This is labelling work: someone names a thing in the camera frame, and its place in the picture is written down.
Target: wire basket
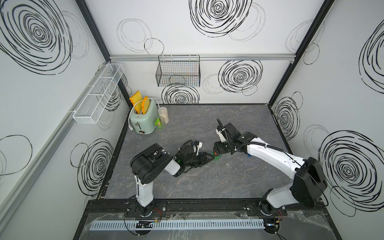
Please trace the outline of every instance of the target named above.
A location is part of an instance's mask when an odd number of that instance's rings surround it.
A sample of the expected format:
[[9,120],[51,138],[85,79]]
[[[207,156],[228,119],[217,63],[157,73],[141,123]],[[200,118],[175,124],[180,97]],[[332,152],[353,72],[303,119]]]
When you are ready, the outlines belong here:
[[73,115],[80,124],[96,124],[124,73],[122,64],[110,63]]
[[161,55],[158,59],[159,65],[156,71],[158,87],[174,83],[200,87],[199,55]]

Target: white mesh basket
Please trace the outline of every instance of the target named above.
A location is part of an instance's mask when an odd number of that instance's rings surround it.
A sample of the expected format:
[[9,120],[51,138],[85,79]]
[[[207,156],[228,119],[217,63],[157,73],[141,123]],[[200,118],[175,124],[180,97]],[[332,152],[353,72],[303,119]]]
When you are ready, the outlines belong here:
[[108,64],[77,108],[73,119],[80,124],[96,124],[123,73],[122,64]]

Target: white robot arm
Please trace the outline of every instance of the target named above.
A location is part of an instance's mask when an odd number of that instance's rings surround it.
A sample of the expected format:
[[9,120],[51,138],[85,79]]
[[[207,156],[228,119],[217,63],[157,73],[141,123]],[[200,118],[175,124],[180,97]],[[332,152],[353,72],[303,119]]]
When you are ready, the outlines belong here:
[[[316,159],[288,154],[250,132],[240,134],[231,123],[223,126],[219,119],[217,121],[219,126],[216,133],[221,141],[215,142],[215,156],[243,152],[264,160],[293,180],[291,184],[270,189],[264,194],[259,203],[263,214],[272,215],[283,205],[301,203],[313,207],[317,203],[327,183]],[[201,167],[214,159],[214,156],[206,152],[199,153],[201,146],[202,143],[189,140],[180,147],[175,156],[171,156],[155,143],[132,159],[130,165],[137,184],[136,200],[143,216],[149,215],[153,208],[153,180],[163,169],[178,177],[185,173],[187,167]]]
[[231,124],[225,126],[217,119],[216,133],[219,142],[215,142],[216,155],[241,151],[258,157],[286,174],[293,183],[278,189],[270,189],[261,198],[259,207],[265,215],[271,215],[283,205],[301,203],[313,207],[327,188],[324,173],[314,158],[304,159],[269,145],[256,135],[239,131]]

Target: gray marble surface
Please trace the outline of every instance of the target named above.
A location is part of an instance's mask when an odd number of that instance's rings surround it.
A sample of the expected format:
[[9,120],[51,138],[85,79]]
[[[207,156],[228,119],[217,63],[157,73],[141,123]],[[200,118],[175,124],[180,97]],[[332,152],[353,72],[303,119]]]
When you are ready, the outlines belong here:
[[[176,154],[188,139],[203,143],[202,151],[212,152],[219,141],[216,118],[231,122],[240,133],[249,131],[267,143],[286,150],[284,142],[265,105],[177,105],[166,106],[170,122],[164,132],[139,135],[128,130],[105,198],[124,199],[136,194],[129,166],[131,159],[145,148],[159,143]],[[292,181],[277,168],[257,157],[237,152],[224,154],[218,161],[191,169],[175,178],[166,171],[155,179],[155,198],[248,198],[262,197],[270,188]]]

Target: mint green toaster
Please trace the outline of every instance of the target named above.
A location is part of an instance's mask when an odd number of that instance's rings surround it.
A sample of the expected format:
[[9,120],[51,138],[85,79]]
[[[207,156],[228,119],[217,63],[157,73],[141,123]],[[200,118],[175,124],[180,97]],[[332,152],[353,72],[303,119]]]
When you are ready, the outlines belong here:
[[139,134],[150,134],[155,130],[155,121],[159,117],[156,107],[156,101],[150,99],[146,114],[137,113],[133,110],[130,121],[135,131]]

